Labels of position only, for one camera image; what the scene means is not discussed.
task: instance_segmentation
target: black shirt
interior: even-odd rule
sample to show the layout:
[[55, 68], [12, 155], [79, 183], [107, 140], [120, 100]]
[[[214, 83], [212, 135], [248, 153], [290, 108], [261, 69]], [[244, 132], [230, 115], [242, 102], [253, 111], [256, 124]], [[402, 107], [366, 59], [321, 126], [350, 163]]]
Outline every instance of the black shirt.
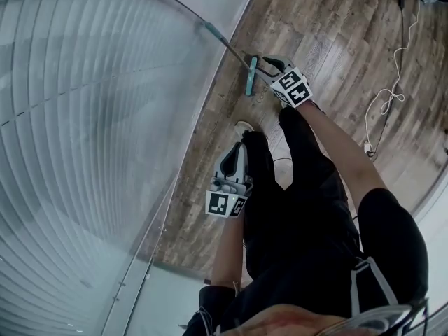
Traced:
[[[428, 290], [428, 256], [410, 214], [388, 190], [375, 189], [363, 198], [358, 217], [363, 255], [374, 258], [398, 302], [405, 304], [424, 297]], [[203, 288], [199, 305], [210, 314], [213, 330], [218, 325], [222, 332], [233, 329], [235, 320], [243, 324], [278, 304], [350, 318], [350, 271], [354, 258], [344, 252], [347, 245], [332, 239], [328, 233], [322, 233], [312, 245], [306, 253], [287, 253], [287, 258], [271, 260], [271, 266], [237, 297], [230, 288]], [[376, 279], [369, 273], [362, 274], [358, 280], [358, 294], [361, 312], [387, 305]], [[194, 315], [185, 335], [205, 334], [202, 317]]]

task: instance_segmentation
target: white cable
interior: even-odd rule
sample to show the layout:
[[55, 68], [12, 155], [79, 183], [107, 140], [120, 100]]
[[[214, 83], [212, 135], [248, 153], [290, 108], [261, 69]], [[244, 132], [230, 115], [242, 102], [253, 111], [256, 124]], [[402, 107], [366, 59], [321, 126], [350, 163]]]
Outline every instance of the white cable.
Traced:
[[398, 85], [398, 83], [400, 82], [400, 79], [401, 79], [400, 68], [398, 67], [398, 62], [397, 62], [397, 52], [398, 52], [398, 51], [401, 51], [401, 50], [408, 50], [408, 49], [409, 49], [409, 46], [410, 46], [410, 43], [411, 43], [411, 29], [412, 29], [415, 25], [417, 25], [417, 24], [419, 23], [420, 0], [417, 0], [417, 2], [418, 2], [418, 4], [419, 4], [419, 10], [417, 11], [417, 19], [416, 19], [416, 21], [414, 22], [414, 24], [412, 24], [411, 26], [409, 26], [409, 38], [408, 38], [408, 41], [407, 41], [407, 46], [406, 46], [406, 47], [398, 48], [398, 49], [395, 50], [395, 52], [393, 53], [393, 59], [394, 59], [394, 61], [395, 61], [395, 67], [397, 68], [398, 79], [397, 79], [397, 81], [393, 84], [393, 86], [392, 86], [392, 90], [389, 90], [388, 88], [383, 88], [381, 91], [379, 91], [379, 92], [377, 93], [377, 96], [375, 96], [375, 98], [370, 102], [370, 105], [368, 106], [367, 111], [365, 112], [365, 134], [366, 134], [366, 136], [367, 136], [367, 143], [368, 143], [368, 147], [367, 147], [367, 148], [370, 149], [370, 151], [372, 151], [372, 149], [373, 149], [373, 146], [372, 146], [372, 144], [370, 143], [369, 128], [368, 128], [368, 122], [367, 122], [370, 107], [372, 107], [372, 105], [374, 104], [374, 102], [377, 100], [377, 98], [380, 96], [380, 94], [383, 93], [384, 91], [389, 92], [389, 98], [388, 98], [387, 101], [385, 101], [385, 102], [382, 104], [382, 106], [381, 106], [380, 113], [381, 113], [382, 116], [386, 115], [386, 114], [389, 112], [389, 109], [390, 109], [390, 107], [391, 107], [391, 103], [392, 103], [392, 101], [393, 101], [394, 98], [396, 98], [396, 99], [397, 99], [398, 101], [400, 101], [400, 102], [404, 102], [404, 100], [405, 100], [405, 96], [404, 96], [403, 93], [400, 93], [400, 94], [396, 94], [396, 93], [395, 93], [395, 89], [396, 89], [396, 87], [397, 87], [397, 85]]
[[233, 287], [235, 289], [235, 297], [237, 297], [239, 294], [239, 291], [241, 290], [241, 288], [239, 287], [239, 282], [233, 281]]
[[211, 336], [211, 333], [209, 331], [209, 324], [205, 321], [204, 313], [202, 311], [199, 311], [199, 315], [201, 315], [202, 321], [204, 322], [205, 332], [207, 333], [207, 336]]
[[212, 330], [213, 330], [213, 319], [211, 318], [209, 312], [201, 306], [199, 308], [199, 315], [202, 317], [202, 322], [204, 322], [205, 332], [207, 333], [207, 336], [212, 336]]

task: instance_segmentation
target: skin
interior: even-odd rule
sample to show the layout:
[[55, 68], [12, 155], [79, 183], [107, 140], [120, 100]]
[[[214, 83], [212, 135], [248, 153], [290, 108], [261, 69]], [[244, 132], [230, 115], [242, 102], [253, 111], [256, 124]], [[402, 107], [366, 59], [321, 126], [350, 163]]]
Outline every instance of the skin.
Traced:
[[[375, 188], [386, 188], [375, 166], [359, 145], [339, 126], [310, 102], [297, 110], [335, 163], [345, 180], [358, 210], [364, 196]], [[216, 252], [211, 285], [234, 288], [241, 283], [243, 262], [243, 216], [227, 219]], [[275, 305], [255, 315], [243, 325], [224, 332], [223, 336], [316, 336], [322, 330], [343, 321], [293, 305]], [[366, 329], [346, 330], [337, 336], [373, 336]]]
[[[275, 305], [250, 318], [222, 336], [315, 336], [322, 330], [344, 321], [338, 316], [314, 314], [293, 305]], [[369, 330], [345, 330], [337, 336], [374, 336]]]

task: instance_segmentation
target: strap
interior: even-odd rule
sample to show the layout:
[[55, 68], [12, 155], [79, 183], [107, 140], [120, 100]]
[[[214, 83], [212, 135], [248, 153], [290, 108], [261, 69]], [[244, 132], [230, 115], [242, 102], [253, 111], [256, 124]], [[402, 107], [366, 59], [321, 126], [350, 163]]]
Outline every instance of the strap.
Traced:
[[359, 307], [359, 292], [358, 292], [358, 284], [356, 282], [358, 278], [358, 274], [363, 272], [366, 269], [371, 269], [375, 279], [378, 282], [379, 287], [383, 291], [383, 294], [386, 296], [387, 302], [389, 305], [398, 305], [397, 297], [392, 291], [391, 286], [387, 282], [381, 270], [378, 268], [375, 260], [369, 256], [367, 260], [359, 259], [359, 263], [355, 268], [350, 272], [351, 275], [351, 287], [350, 287], [350, 298], [351, 298], [351, 317], [357, 316], [360, 314]]

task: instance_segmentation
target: white blind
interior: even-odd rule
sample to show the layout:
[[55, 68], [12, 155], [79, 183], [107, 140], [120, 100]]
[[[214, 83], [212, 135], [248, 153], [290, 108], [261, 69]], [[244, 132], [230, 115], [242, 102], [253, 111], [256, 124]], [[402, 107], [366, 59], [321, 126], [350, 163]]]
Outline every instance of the white blind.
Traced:
[[167, 0], [0, 0], [0, 334], [98, 335], [222, 50]]

